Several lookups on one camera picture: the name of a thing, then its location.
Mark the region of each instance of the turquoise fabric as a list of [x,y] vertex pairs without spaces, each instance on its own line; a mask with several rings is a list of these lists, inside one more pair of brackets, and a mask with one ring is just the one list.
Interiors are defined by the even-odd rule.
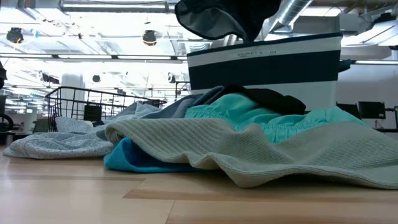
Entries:
[[328,123],[351,121],[368,127],[366,123],[338,107],[315,110],[306,115],[282,116],[271,110],[259,108],[256,102],[238,93],[222,96],[210,105],[191,107],[186,110],[184,118],[221,118],[238,131],[251,123],[257,123],[267,140],[273,144]]

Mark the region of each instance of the black monitor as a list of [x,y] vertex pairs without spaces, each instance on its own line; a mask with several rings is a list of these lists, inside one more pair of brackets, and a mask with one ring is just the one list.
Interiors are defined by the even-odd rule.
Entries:
[[358,119],[361,119],[361,115],[359,113],[359,110],[358,110],[358,107],[356,106],[356,104],[351,105],[351,104],[337,103],[336,105],[343,111],[355,116]]
[[358,102],[359,113],[362,118],[385,119],[386,107],[382,102]]

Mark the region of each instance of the clothing pile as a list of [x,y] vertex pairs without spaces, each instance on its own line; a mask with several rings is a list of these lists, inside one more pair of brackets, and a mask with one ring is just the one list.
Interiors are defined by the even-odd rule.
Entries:
[[28,136],[4,155],[105,156],[106,168],[129,172],[221,169],[240,187],[312,174],[398,189],[397,141],[337,107],[306,112],[300,100],[272,90],[218,86],[163,110],[134,103],[103,123],[57,118],[63,132]]

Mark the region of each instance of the wire basket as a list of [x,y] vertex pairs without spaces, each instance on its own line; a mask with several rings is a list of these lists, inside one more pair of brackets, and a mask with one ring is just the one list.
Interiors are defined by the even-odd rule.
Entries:
[[49,113],[49,131],[57,131],[55,118],[66,116],[86,121],[101,121],[117,115],[129,105],[140,102],[162,108],[164,100],[61,86],[45,96]]

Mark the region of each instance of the navy stripe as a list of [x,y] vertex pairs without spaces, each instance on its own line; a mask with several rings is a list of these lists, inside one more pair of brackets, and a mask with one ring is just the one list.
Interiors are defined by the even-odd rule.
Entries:
[[283,44],[283,43],[297,42],[297,41],[303,41],[303,40],[315,40],[315,39],[324,39],[324,38],[342,37],[342,36],[343,36],[342,32],[335,32],[335,33],[331,33],[331,34],[305,35],[305,36],[301,36],[301,37],[291,37],[291,38],[285,38],[285,39],[280,39],[280,40],[256,41],[256,42],[245,43],[245,44],[237,44],[237,45],[230,45],[230,46],[226,46],[226,47],[218,47],[215,49],[200,50],[197,52],[192,52],[192,53],[187,54],[187,57],[194,56],[194,55],[207,54],[207,53],[212,53],[212,52],[220,52],[220,51],[225,51],[225,50],[243,49],[246,47],[253,47],[253,46],[259,46],[259,45]]
[[189,68],[192,90],[218,85],[337,81],[340,50],[246,58]]

